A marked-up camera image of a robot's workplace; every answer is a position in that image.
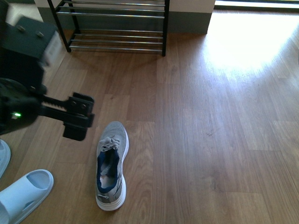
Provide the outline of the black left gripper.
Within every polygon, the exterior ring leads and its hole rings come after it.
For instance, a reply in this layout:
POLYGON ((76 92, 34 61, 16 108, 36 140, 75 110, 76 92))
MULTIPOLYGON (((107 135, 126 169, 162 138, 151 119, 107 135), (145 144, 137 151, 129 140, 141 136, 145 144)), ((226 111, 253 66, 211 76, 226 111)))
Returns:
POLYGON ((55 25, 22 16, 6 22, 9 4, 0 2, 0 133, 7 134, 35 122, 38 116, 60 120, 63 136, 82 141, 93 124, 94 99, 73 93, 67 100, 45 96, 44 67, 58 54, 55 25))

